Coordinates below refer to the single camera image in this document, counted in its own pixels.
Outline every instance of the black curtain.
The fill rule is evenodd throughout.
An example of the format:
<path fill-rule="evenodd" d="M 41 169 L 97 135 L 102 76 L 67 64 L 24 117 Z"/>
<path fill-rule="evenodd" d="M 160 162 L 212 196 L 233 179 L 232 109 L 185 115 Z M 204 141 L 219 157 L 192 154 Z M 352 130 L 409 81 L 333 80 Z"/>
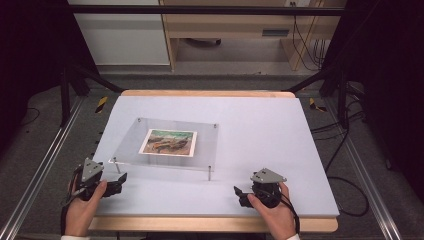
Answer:
<path fill-rule="evenodd" d="M 324 68 L 342 59 L 347 80 L 364 85 L 365 111 L 380 146 L 424 202 L 424 1 L 347 4 L 366 11 L 342 17 Z"/>
<path fill-rule="evenodd" d="M 64 66 L 79 64 L 98 74 L 74 15 L 46 11 L 49 3 L 68 4 L 0 1 L 0 152 L 19 127 L 28 100 L 58 86 Z M 83 76 L 73 77 L 84 85 Z"/>

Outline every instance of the sleeve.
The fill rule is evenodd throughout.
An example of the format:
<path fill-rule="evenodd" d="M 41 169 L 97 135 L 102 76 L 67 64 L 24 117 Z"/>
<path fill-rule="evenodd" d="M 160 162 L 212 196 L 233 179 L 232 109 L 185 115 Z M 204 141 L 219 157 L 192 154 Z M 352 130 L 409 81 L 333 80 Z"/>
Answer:
<path fill-rule="evenodd" d="M 287 240 L 300 240 L 299 235 L 296 234 L 293 237 L 288 238 Z"/>
<path fill-rule="evenodd" d="M 62 236 L 60 240 L 90 240 L 88 237 Z"/>

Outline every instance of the clear acrylic stand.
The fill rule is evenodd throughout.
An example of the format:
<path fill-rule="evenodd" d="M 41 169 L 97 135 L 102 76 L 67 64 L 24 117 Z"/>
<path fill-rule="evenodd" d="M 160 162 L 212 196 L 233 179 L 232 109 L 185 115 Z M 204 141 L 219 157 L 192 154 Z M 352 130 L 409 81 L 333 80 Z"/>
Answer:
<path fill-rule="evenodd" d="M 192 157 L 178 155 L 159 155 L 139 153 L 146 135 L 151 129 L 197 132 Z M 137 118 L 130 127 L 109 163 L 148 165 L 156 167 L 183 168 L 191 170 L 214 171 L 218 124 L 168 121 Z"/>

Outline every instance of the white cabinet door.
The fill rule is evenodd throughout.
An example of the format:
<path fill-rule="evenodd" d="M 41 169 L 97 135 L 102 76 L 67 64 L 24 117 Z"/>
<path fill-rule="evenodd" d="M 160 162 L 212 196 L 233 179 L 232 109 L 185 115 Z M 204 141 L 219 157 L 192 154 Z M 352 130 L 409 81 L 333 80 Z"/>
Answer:
<path fill-rule="evenodd" d="M 157 0 L 68 0 L 71 5 L 158 5 Z M 159 14 L 75 14 L 96 65 L 169 65 Z"/>

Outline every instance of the gray carpet floor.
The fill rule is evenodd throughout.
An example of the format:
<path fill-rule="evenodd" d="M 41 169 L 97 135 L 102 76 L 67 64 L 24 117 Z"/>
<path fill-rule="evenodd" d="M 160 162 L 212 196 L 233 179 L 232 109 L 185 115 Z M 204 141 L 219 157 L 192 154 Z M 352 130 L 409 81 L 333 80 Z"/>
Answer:
<path fill-rule="evenodd" d="M 233 89 L 233 90 L 280 90 L 293 86 L 306 78 L 305 75 L 281 76 L 266 74 L 266 70 L 252 69 L 249 74 L 228 74 L 225 71 L 219 75 L 201 75 L 197 72 L 187 74 L 186 62 L 181 60 L 182 70 L 178 74 L 149 74 L 149 75 L 105 75 L 105 78 L 123 88 L 133 89 Z M 84 97 L 82 109 L 78 115 L 66 141 L 56 157 L 43 187 L 31 206 L 18 233 L 17 239 L 58 239 L 60 204 L 66 193 L 67 183 L 74 168 L 86 157 L 91 157 L 101 139 L 101 133 L 107 124 L 108 116 L 118 94 L 112 93 L 98 84 L 89 81 L 91 92 Z M 331 114 L 317 109 L 311 109 L 309 100 L 313 97 L 319 107 L 334 101 L 333 98 L 323 101 L 312 85 L 299 92 L 305 116 L 311 129 L 334 123 Z M 95 113 L 101 97 L 107 96 L 108 101 L 101 113 Z M 0 161 L 0 225 L 6 224 L 13 213 L 32 176 L 48 151 L 51 142 L 59 130 L 61 121 L 60 91 L 52 88 L 35 95 L 28 104 L 27 116 L 22 121 L 20 130 L 15 135 L 8 150 L 1 155 Z M 350 114 L 361 111 L 359 104 L 350 106 Z M 424 239 L 424 206 L 409 187 L 402 173 L 386 168 L 385 158 L 379 149 L 375 136 L 362 119 L 353 120 L 350 124 L 349 137 L 355 145 L 358 154 L 366 165 L 368 172 L 382 196 L 387 208 L 399 229 L 403 239 Z M 323 166 L 326 166 L 336 151 L 342 136 L 337 128 L 323 133 L 314 134 L 316 146 Z M 345 147 L 342 147 L 334 162 L 329 175 L 344 177 L 360 186 L 358 178 L 349 161 Z M 357 189 L 344 182 L 330 180 L 336 201 L 347 212 L 360 212 L 365 207 L 363 197 Z M 370 209 L 362 217 L 352 217 L 341 213 L 338 217 L 339 228 L 329 234 L 302 234 L 302 239 L 386 239 L 375 212 Z M 110 232 L 92 232 L 96 239 L 113 237 Z M 144 233 L 122 233 L 124 237 L 144 236 Z"/>

